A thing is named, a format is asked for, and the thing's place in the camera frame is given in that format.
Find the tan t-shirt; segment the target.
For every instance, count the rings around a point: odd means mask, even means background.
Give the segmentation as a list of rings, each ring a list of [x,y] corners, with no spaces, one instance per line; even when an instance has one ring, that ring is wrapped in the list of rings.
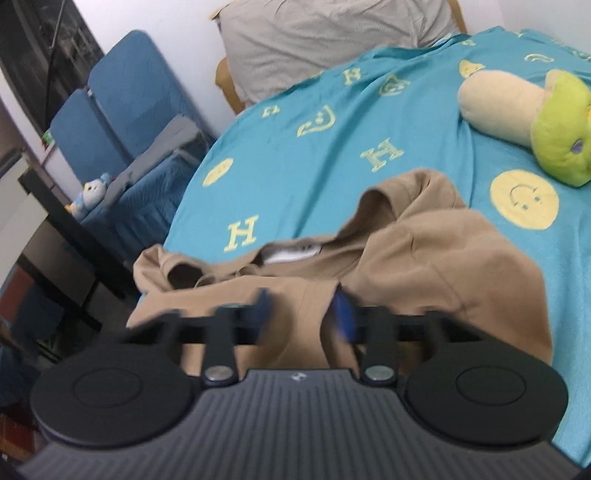
[[[355,367],[329,310],[338,289],[403,315],[443,311],[543,362],[553,355],[541,270],[433,170],[368,189],[333,235],[273,242],[218,264],[157,245],[140,254],[134,279],[142,297],[133,327],[169,310],[204,316],[269,289],[270,322],[256,344],[235,350],[241,373]]]

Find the teal patterned bed sheet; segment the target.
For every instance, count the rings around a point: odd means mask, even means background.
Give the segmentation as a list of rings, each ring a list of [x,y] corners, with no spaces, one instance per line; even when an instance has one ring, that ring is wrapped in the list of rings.
[[[363,191],[416,168],[444,173],[541,268],[554,367],[569,390],[555,443],[590,461],[590,190],[548,177],[527,150],[473,130],[457,93],[488,69],[541,84],[590,77],[590,56],[533,30],[494,28],[429,49],[384,48],[242,112],[198,167],[165,248],[211,263],[338,231]]]

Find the grey folded cloth on chair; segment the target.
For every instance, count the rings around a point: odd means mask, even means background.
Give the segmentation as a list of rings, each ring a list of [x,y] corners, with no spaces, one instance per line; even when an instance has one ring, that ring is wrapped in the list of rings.
[[[171,154],[202,138],[204,136],[193,120],[183,115],[173,117],[152,144],[111,182],[103,200],[104,207],[114,205],[129,187]]]

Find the white table with black legs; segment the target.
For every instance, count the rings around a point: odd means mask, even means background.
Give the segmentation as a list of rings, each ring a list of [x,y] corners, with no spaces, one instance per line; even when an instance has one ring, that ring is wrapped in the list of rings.
[[[105,289],[131,308],[139,292],[119,263],[65,209],[66,197],[24,149],[1,156],[1,280],[14,267],[43,293],[98,331],[89,308]]]

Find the blue covered chair far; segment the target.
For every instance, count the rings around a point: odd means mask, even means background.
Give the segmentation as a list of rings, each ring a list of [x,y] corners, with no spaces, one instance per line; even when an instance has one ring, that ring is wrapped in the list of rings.
[[[114,178],[132,161],[85,90],[77,89],[70,95],[52,119],[49,131],[81,184],[104,173]]]

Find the blue covered chair near bed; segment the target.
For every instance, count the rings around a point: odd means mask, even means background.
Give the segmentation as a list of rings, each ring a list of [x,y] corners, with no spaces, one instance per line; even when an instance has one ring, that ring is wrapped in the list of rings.
[[[132,161],[177,115],[197,123],[204,136],[163,160],[110,208],[104,207],[103,199],[84,221],[85,227],[110,248],[141,250],[160,243],[213,139],[202,128],[197,108],[143,31],[125,35],[92,68],[87,85]]]

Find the green and cream plush toy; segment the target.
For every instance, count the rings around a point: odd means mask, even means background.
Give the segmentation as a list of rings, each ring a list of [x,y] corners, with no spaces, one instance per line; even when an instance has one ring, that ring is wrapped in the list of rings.
[[[571,187],[590,182],[590,88],[553,69],[538,86],[500,70],[482,70],[458,92],[460,112],[479,132],[529,148],[540,167]]]

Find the dark window with grille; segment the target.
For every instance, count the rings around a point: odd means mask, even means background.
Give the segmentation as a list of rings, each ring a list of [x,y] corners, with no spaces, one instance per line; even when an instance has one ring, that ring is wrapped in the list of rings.
[[[1,72],[37,133],[102,57],[74,2],[1,2]]]

